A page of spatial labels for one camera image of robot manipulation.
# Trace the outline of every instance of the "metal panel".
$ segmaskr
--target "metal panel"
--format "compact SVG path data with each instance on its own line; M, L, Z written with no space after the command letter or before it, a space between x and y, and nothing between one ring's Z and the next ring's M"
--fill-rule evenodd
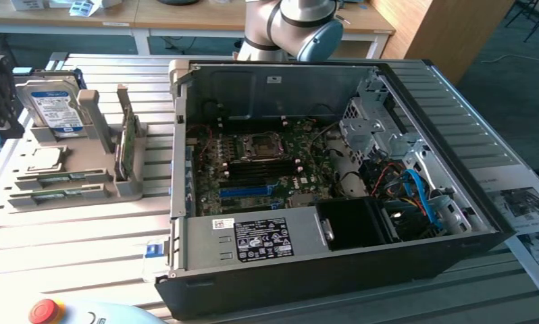
M164 84L169 59L173 57L74 54L65 62L65 69L75 65L83 68L87 88L110 92L114 84L126 83L132 94L148 91L168 98ZM474 117L457 93L438 82L433 71L420 61L389 61L389 65L398 68L405 87L433 118L452 115L462 116L468 121L468 114L473 118L469 124L437 126L445 138L454 141L453 149L465 165L514 163L504 143L494 137L488 139L486 134L494 133ZM53 292L59 298L138 306L168 323L177 323L170 319L154 287L140 278L142 245L169 232L168 160L173 108L170 99L154 102L149 98L141 96L133 102L141 121L148 122L145 198L110 208L78 207L66 213L43 211L22 217L0 215L0 290L10 283L19 283L15 289L29 286L33 291ZM114 104L103 103L99 107L106 119L118 124L121 115ZM17 145L21 141L7 140L0 154L0 190L6 172L14 167L14 156L21 153ZM192 323L233 320L256 323L514 323L539 320L539 292L508 249L498 246L485 255L458 262L430 281Z

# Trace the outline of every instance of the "desk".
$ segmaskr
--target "desk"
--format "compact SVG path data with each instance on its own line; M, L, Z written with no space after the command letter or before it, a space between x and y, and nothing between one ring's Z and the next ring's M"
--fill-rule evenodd
M168 64L178 58L73 54L57 66L59 70L75 65L82 69L87 88L99 92L98 108L109 125L122 119L114 88L117 83L129 85L132 108L140 121L148 123L149 134L142 198L110 208L77 207L71 213L0 215L0 295L5 298L33 291L54 294L59 299L129 304L148 310L166 323L181 324L170 318L153 284L140 278L142 245L166 236L170 229L168 187L174 114ZM474 134L494 134L486 125L480 121L453 124L444 118L468 118L474 114L474 110L457 101L460 96L448 82L420 61L388 63L445 139L458 144L457 155L466 167L505 163L474 154L480 147L504 150L496 141L476 141ZM26 124L26 113L21 119ZM30 138L30 132L25 133L25 138ZM10 186L6 178L15 168L14 159L25 153L21 146L26 139L7 140L0 153L0 200L5 186ZM238 319L240 323L258 324L539 323L539 291L512 253L500 245L488 253L460 261L433 280L190 323L233 323Z
M70 17L65 8L14 11L9 0L0 0L0 32L126 35L134 38L137 54L149 55L149 36L242 37L245 2L210 1L170 6L157 0L123 0L122 4L81 18ZM350 22L342 23L337 56L380 58L393 27L369 5L360 9L349 3L337 13Z

